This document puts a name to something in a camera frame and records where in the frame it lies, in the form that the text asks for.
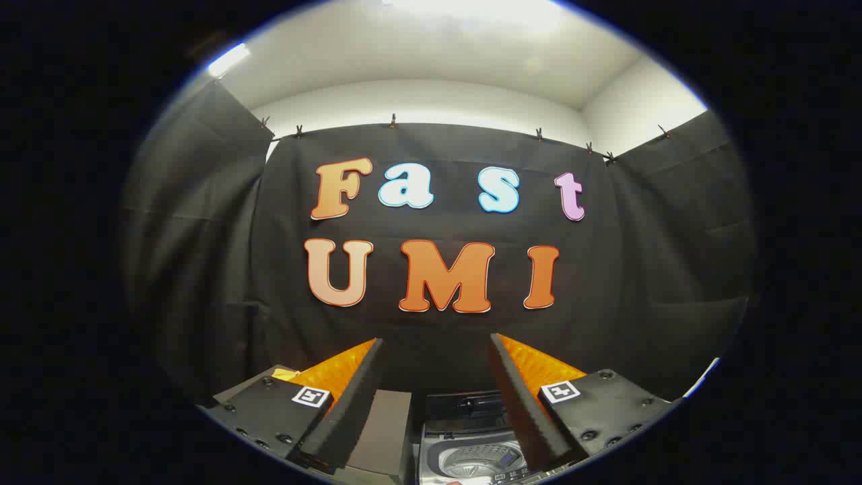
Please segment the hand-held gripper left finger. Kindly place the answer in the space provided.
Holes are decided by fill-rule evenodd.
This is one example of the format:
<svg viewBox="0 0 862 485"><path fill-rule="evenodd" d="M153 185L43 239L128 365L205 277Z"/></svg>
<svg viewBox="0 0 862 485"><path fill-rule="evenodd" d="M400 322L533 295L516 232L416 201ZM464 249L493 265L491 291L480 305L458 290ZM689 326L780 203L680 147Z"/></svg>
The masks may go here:
<svg viewBox="0 0 862 485"><path fill-rule="evenodd" d="M290 378L272 368L199 410L277 460L333 472L345 466L360 438L384 349L384 340L373 338Z"/></svg>

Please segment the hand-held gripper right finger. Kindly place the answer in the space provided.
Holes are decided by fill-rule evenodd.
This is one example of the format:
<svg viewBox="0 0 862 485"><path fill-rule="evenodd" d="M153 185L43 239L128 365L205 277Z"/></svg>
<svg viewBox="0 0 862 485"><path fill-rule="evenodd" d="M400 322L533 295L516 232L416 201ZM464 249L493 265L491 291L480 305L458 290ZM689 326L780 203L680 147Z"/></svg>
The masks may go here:
<svg viewBox="0 0 862 485"><path fill-rule="evenodd" d="M499 333L490 365L527 466L550 472L625 444L676 408L612 369L586 373Z"/></svg>

